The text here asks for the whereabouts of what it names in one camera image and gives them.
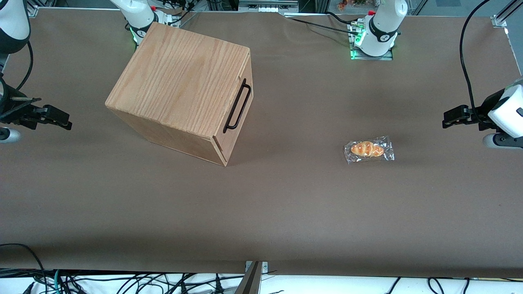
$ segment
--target plastic wrapper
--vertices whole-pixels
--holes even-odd
[[[363,161],[394,160],[394,150],[389,136],[352,141],[345,145],[345,158],[348,164]]]

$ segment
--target wooden drawer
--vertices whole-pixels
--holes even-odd
[[[225,113],[220,128],[214,139],[226,161],[231,157],[234,144],[242,129],[243,121],[247,116],[251,102],[253,101],[253,74],[250,57],[246,60],[243,73],[238,77],[238,91],[229,111]]]
[[[147,140],[226,166],[252,99],[249,48],[154,23],[106,106]]]

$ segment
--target drawer handle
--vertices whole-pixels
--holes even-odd
[[[240,91],[238,92],[238,95],[236,95],[236,100],[234,101],[234,104],[231,108],[231,113],[229,113],[229,118],[227,118],[227,122],[225,123],[225,127],[223,127],[223,133],[227,132],[227,129],[234,130],[238,127],[238,123],[240,123],[240,118],[242,117],[243,110],[245,109],[245,105],[247,105],[247,101],[249,100],[249,97],[251,95],[252,88],[251,86],[246,84],[247,79],[244,78],[242,82],[242,86],[240,87]],[[240,97],[243,92],[243,88],[247,88],[247,96],[245,97],[245,101],[243,101],[242,109],[240,110],[240,114],[238,115],[238,118],[236,119],[236,123],[234,125],[229,125],[231,123],[232,115],[234,114],[234,111],[236,110],[236,106],[238,105],[238,101],[240,100]]]

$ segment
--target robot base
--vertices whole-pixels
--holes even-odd
[[[354,27],[352,25],[347,25],[347,29],[349,31],[355,31],[357,32],[358,27]],[[350,47],[350,59],[360,59],[360,60],[385,60],[390,61],[392,60],[392,49],[389,49],[387,53],[385,53],[382,56],[370,56],[365,54],[359,47],[357,47],[354,43],[356,42],[356,38],[358,36],[348,34],[349,35],[349,47]]]

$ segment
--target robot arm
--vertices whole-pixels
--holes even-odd
[[[20,51],[31,35],[25,0],[0,0],[0,53]]]
[[[0,0],[0,53],[12,54],[20,51],[29,43],[30,34],[26,0]],[[51,105],[43,107],[33,105],[41,99],[28,98],[20,92],[22,84],[17,88],[7,85],[0,72],[0,122],[21,125],[32,130],[36,129],[38,123],[71,129],[69,114]],[[19,133],[1,128],[0,142],[13,141],[13,137],[18,139]]]
[[[133,34],[134,42],[139,45],[153,22],[168,26],[179,25],[180,17],[153,10],[147,0],[110,0],[123,13]]]
[[[487,97],[476,107],[477,116],[467,105],[443,114],[443,128],[478,124],[479,130],[493,129],[483,138],[489,148],[523,149],[523,77]]]
[[[369,56],[382,56],[394,46],[398,28],[407,15],[405,0],[382,1],[375,15],[367,15],[358,22],[363,24],[361,38],[355,45]]]

